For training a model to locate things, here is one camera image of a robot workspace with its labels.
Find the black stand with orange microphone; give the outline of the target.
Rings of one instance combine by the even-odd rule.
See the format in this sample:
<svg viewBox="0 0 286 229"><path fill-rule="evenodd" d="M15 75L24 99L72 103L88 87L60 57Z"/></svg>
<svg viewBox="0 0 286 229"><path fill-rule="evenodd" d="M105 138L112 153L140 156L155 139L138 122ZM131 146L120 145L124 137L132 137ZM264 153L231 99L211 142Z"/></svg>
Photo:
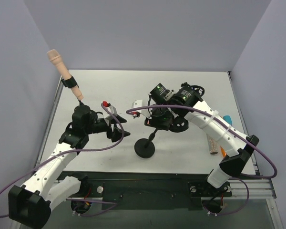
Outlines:
<svg viewBox="0 0 286 229"><path fill-rule="evenodd" d="M177 116L173 119L173 124L170 126L169 131L173 133L181 133L186 131L188 128L189 122L184 118ZM148 138L141 138L136 141L134 150L139 157L148 159L154 155L155 146L153 140L158 131L159 130L155 128L155 130L149 135Z"/></svg>

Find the black tripod shock mount stand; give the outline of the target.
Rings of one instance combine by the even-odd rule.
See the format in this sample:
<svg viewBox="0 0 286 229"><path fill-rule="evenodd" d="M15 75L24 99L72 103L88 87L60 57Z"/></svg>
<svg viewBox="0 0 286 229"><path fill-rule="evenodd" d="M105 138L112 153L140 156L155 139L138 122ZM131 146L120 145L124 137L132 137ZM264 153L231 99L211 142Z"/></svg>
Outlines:
<svg viewBox="0 0 286 229"><path fill-rule="evenodd" d="M187 82L185 82L181 84L181 87L183 86L191 88L192 90L196 91L200 96L203 96L205 93L205 89L199 85L190 85Z"/></svg>

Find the silver glitter microphone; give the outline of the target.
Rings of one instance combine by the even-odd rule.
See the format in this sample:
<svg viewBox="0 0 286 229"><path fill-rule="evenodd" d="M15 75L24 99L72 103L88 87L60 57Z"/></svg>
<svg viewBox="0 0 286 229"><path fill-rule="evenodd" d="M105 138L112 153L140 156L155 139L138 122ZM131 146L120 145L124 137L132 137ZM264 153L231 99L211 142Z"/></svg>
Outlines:
<svg viewBox="0 0 286 229"><path fill-rule="evenodd" d="M218 154L218 144L217 142L210 137L210 135L206 135L207 138L207 143L208 143L208 147L209 147L209 153L211 155L216 155Z"/></svg>

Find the cyan microphone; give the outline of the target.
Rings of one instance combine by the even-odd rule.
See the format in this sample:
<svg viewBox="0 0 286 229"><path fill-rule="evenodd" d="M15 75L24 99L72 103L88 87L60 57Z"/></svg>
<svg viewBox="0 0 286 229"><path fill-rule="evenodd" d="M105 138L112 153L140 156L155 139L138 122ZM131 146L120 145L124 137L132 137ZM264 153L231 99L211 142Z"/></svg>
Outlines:
<svg viewBox="0 0 286 229"><path fill-rule="evenodd" d="M232 125L233 122L232 122L232 119L229 115L224 115L223 116L223 119L229 124L229 125Z"/></svg>

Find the orange microphone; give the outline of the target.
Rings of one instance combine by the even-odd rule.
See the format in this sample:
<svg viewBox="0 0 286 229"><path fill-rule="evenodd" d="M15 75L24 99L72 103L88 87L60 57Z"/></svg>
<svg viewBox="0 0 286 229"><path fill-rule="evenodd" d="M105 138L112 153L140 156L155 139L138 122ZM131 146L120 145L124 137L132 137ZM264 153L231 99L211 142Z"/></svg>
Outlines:
<svg viewBox="0 0 286 229"><path fill-rule="evenodd" d="M221 153L222 153L223 157L225 157L227 155L225 150L222 147L220 147L220 149L221 149Z"/></svg>

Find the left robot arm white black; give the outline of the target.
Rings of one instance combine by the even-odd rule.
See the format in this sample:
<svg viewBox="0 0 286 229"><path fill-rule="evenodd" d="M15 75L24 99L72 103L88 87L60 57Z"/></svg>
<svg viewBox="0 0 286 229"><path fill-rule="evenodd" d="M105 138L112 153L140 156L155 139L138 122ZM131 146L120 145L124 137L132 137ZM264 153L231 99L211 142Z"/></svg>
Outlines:
<svg viewBox="0 0 286 229"><path fill-rule="evenodd" d="M89 135L106 133L114 145L130 133L122 124L126 119L118 115L116 108L102 103L103 117L89 106L80 103L74 109L72 121L67 125L53 152L22 186L13 186L8 193L8 217L33 229L41 229L51 212L72 195L84 196L89 185L81 175L67 176L61 183L54 182L66 166L83 150Z"/></svg>

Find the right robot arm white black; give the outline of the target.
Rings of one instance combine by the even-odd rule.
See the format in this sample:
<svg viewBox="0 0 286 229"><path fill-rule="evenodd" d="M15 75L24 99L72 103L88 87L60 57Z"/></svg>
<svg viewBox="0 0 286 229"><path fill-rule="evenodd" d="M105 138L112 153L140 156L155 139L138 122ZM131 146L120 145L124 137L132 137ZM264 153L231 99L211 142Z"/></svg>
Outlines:
<svg viewBox="0 0 286 229"><path fill-rule="evenodd" d="M149 93L154 105L136 101L134 106L143 106L138 112L145 116L146 126L178 133L192 123L225 150L226 155L203 184L205 193L214 195L228 179L241 175L259 139L236 130L207 104L203 94L204 88L198 85L183 83L176 92L159 83Z"/></svg>

